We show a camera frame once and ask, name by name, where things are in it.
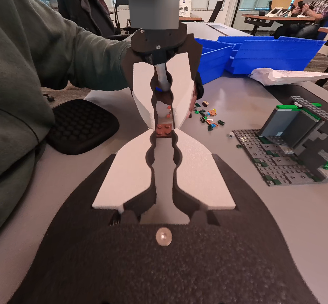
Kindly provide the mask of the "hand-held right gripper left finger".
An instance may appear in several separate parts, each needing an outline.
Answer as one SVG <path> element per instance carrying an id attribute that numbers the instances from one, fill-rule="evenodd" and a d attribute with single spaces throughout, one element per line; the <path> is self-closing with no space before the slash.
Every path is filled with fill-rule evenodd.
<path id="1" fill-rule="evenodd" d="M 113 162 L 92 203 L 94 209 L 132 211 L 139 218 L 156 203 L 154 149 L 156 133 L 149 129 L 126 143 Z"/>

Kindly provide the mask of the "white glasses box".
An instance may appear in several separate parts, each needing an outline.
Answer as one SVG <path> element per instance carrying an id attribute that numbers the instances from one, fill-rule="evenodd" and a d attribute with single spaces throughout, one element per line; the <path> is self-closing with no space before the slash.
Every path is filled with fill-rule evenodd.
<path id="1" fill-rule="evenodd" d="M 179 0 L 179 17 L 189 18 L 192 0 Z"/>

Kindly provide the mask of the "wooden office table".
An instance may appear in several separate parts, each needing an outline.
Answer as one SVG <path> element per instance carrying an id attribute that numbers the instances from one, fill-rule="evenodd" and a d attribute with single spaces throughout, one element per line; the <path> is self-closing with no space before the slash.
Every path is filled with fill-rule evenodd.
<path id="1" fill-rule="evenodd" d="M 305 24 L 305 23 L 312 23 L 315 21 L 315 18 L 302 16 L 298 17 L 267 17 L 267 16 L 259 16 L 254 14 L 242 14 L 244 17 L 244 23 L 253 25 L 253 30 L 251 32 L 252 36 L 256 35 L 256 32 L 260 27 L 271 27 L 274 22 L 279 24 Z"/>

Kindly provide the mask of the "scattered small toy bricks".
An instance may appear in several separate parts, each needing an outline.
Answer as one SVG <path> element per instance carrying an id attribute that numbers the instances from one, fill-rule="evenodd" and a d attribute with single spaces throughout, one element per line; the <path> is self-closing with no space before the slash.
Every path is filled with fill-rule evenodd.
<path id="1" fill-rule="evenodd" d="M 217 117 L 216 109 L 206 110 L 205 108 L 207 107 L 207 101 L 203 101 L 201 104 L 196 102 L 193 107 L 193 114 L 196 115 L 202 124 L 206 125 L 207 131 L 211 132 L 220 126 L 225 126 L 226 123 L 224 121 L 215 119 Z"/>

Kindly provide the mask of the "black mesh wrist rest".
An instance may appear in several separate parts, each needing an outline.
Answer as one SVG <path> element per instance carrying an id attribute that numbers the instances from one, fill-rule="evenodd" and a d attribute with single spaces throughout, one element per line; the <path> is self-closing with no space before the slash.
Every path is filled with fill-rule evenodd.
<path id="1" fill-rule="evenodd" d="M 55 124 L 47 135 L 47 143 L 56 151 L 79 155 L 99 146 L 119 130 L 119 121 L 100 106 L 75 99 L 52 109 Z"/>

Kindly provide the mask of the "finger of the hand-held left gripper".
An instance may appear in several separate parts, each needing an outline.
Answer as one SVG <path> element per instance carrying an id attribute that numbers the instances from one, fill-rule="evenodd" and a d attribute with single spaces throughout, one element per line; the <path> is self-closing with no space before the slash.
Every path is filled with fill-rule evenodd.
<path id="1" fill-rule="evenodd" d="M 174 128 L 179 129 L 190 114 L 189 109 L 195 86 L 191 78 L 188 53 L 176 54 L 166 63 L 166 68 L 172 77 L 170 90 L 173 94 L 171 109 Z"/>
<path id="2" fill-rule="evenodd" d="M 154 66 L 145 62 L 139 62 L 133 65 L 133 99 L 145 124 L 149 129 L 155 130 L 155 108 L 157 100 L 151 88 L 153 76 Z"/>

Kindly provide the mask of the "person's left hand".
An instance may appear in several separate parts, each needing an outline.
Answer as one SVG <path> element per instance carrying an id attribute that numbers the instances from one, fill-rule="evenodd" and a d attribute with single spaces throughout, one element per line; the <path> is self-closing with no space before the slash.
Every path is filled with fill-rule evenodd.
<path id="1" fill-rule="evenodd" d="M 197 96 L 198 96 L 198 91 L 197 91 L 196 85 L 194 85 L 194 90 L 193 90 L 193 94 L 192 94 L 192 98 L 191 98 L 191 102 L 190 102 L 190 106 L 189 106 L 189 112 L 187 113 L 187 116 L 186 116 L 187 119 L 190 117 L 190 115 L 194 111 L 194 106 L 195 106 L 195 103 L 197 100 Z"/>

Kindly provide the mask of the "grey desk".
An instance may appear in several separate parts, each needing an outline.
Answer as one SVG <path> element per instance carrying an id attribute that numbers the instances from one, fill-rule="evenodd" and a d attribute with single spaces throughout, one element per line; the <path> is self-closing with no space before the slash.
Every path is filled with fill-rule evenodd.
<path id="1" fill-rule="evenodd" d="M 129 86 L 133 65 L 122 62 Z M 240 178 L 224 181 L 233 210 L 197 211 L 187 225 L 141 225 L 132 211 L 94 209 L 92 203 L 113 162 L 107 158 L 67 197 L 56 215 L 45 205 L 27 216 L 50 216 L 43 237 L 24 221 L 36 242 L 31 259 L 14 261 L 15 241 L 3 238 L 1 294 L 11 303 L 318 303 L 301 277 L 273 216 Z"/>

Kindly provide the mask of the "person's green hoodie torso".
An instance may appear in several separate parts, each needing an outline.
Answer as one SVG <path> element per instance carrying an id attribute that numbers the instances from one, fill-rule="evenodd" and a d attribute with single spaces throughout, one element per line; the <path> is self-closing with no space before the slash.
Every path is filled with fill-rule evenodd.
<path id="1" fill-rule="evenodd" d="M 47 44 L 63 35 L 62 17 L 40 0 L 1 0 L 1 228 L 42 156 L 54 115 L 41 92 Z"/>

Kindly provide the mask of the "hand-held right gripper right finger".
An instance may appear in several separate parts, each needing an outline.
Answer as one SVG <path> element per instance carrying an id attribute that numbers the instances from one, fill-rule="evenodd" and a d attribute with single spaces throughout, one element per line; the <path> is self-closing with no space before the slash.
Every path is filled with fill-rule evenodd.
<path id="1" fill-rule="evenodd" d="M 233 210 L 236 203 L 215 158 L 202 143 L 174 129 L 173 203 L 189 218 L 197 211 Z"/>

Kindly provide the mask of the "white printed paper bag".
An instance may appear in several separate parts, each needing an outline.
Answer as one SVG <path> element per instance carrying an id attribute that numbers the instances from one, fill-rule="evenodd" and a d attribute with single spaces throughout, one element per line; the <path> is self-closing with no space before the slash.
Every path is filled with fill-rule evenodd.
<path id="1" fill-rule="evenodd" d="M 271 68 L 257 68 L 248 75 L 249 78 L 264 86 L 288 85 L 298 82 L 317 81 L 328 78 L 326 72 L 286 71 Z"/>

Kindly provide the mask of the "grey toy rock structure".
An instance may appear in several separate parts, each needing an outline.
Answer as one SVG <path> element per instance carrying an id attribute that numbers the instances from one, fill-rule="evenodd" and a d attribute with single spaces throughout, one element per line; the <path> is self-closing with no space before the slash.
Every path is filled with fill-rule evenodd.
<path id="1" fill-rule="evenodd" d="M 314 176 L 327 183 L 328 113 L 319 103 L 292 96 L 291 105 L 277 105 L 257 133 L 288 147 Z"/>

